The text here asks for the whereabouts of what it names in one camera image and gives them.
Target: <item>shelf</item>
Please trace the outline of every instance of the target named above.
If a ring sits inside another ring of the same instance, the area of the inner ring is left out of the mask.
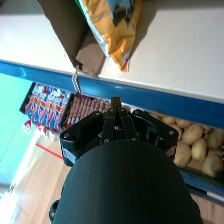
[[[1,61],[74,74],[36,1],[7,0],[0,21]],[[100,80],[223,104],[223,21],[222,1],[143,1],[129,72],[107,59]]]
[[[74,74],[75,69],[37,1],[6,0],[0,8],[0,27],[1,61]]]

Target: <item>snack bag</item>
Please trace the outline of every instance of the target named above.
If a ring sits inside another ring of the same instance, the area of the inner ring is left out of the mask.
[[[128,70],[142,0],[76,0],[93,35],[108,58]]]

